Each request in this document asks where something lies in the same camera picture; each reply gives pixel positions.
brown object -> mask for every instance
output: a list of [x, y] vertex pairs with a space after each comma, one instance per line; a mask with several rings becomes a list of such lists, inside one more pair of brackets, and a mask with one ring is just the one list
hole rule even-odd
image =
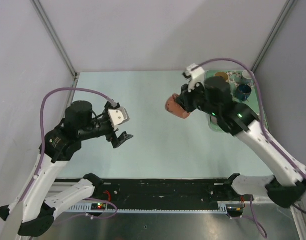
[[175, 98], [177, 98], [177, 94], [173, 94], [171, 97], [168, 98], [165, 104], [165, 110], [181, 119], [185, 119], [189, 116], [190, 113], [185, 112], [181, 106], [175, 103]]
[[227, 73], [223, 72], [223, 71], [219, 71], [217, 73], [214, 74], [215, 77], [222, 77], [225, 82], [228, 82], [229, 76], [227, 75]]

yellow cup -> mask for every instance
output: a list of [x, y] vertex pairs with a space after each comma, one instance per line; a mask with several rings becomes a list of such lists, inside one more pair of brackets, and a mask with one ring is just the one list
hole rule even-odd
[[214, 74], [215, 77], [222, 77], [225, 82], [228, 82], [229, 80], [229, 76], [227, 75], [227, 73], [223, 72], [223, 71], [219, 71], [217, 73]]

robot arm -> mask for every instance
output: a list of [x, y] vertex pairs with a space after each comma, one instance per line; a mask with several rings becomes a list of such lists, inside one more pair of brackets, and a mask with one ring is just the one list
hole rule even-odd
[[176, 113], [179, 109], [187, 113], [198, 109], [217, 120], [217, 125], [226, 133], [246, 144], [272, 171], [273, 176], [246, 177], [239, 175], [232, 182], [232, 188], [240, 195], [269, 197], [277, 205], [288, 208], [300, 199], [306, 190], [306, 181], [298, 173], [306, 175], [306, 166], [293, 158], [269, 134], [271, 141], [286, 154], [296, 169], [265, 139], [258, 116], [245, 104], [233, 101], [230, 86], [221, 77], [204, 79], [204, 71], [195, 64], [189, 66], [183, 76], [189, 83], [181, 87], [181, 94], [166, 102], [166, 110]]
[[90, 173], [71, 188], [45, 198], [60, 171], [81, 149], [82, 141], [106, 136], [113, 148], [117, 148], [133, 137], [126, 132], [116, 136], [117, 127], [129, 120], [126, 110], [119, 104], [112, 107], [107, 103], [100, 116], [92, 118], [92, 114], [92, 105], [86, 101], [74, 102], [66, 109], [65, 118], [45, 136], [45, 155], [38, 173], [34, 174], [40, 155], [16, 200], [0, 207], [0, 217], [5, 221], [22, 199], [24, 210], [18, 232], [20, 236], [41, 236], [62, 212], [101, 191], [103, 181]]

small container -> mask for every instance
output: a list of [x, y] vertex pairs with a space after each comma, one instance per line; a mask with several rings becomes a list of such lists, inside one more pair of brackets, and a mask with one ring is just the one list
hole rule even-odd
[[225, 72], [223, 72], [223, 71], [219, 71], [219, 72], [215, 73], [214, 76], [215, 76], [215, 77], [222, 77], [222, 78], [225, 80], [225, 82], [227, 82], [227, 83], [228, 83], [228, 81], [229, 81], [229, 76], [228, 76], [228, 74], [225, 73]]
[[244, 102], [251, 95], [251, 93], [252, 89], [250, 88], [250, 86], [246, 84], [240, 84], [235, 90], [235, 98], [237, 98], [239, 101]]
[[240, 84], [245, 84], [250, 87], [254, 86], [254, 81], [246, 70], [242, 71]]

gray wall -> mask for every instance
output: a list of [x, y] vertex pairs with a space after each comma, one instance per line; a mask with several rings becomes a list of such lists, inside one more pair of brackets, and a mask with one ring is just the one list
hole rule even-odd
[[[255, 75], [273, 136], [306, 164], [306, 0], [295, 5]], [[303, 202], [306, 209], [306, 195]]]
[[182, 70], [219, 57], [250, 67], [285, 2], [41, 0], [78, 72]]
[[[42, 98], [71, 83], [30, 1], [0, 0], [0, 206], [16, 198], [36, 161]], [[47, 103], [46, 132], [59, 121], [66, 98], [59, 93]]]

